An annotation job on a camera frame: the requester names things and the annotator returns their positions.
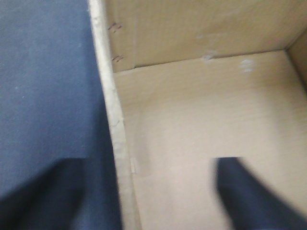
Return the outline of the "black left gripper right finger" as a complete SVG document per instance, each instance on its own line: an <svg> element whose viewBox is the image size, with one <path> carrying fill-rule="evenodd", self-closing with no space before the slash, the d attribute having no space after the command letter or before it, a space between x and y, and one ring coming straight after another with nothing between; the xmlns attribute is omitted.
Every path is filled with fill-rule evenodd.
<svg viewBox="0 0 307 230"><path fill-rule="evenodd" d="M239 158L216 159L216 189L236 230L307 228L307 219L265 187Z"/></svg>

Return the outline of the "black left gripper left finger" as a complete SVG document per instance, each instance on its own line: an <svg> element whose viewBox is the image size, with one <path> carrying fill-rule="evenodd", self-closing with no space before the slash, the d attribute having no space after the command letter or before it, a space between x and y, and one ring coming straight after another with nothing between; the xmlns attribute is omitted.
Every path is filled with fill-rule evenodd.
<svg viewBox="0 0 307 230"><path fill-rule="evenodd" d="M61 159L0 199L2 230L71 230L86 191L82 158Z"/></svg>

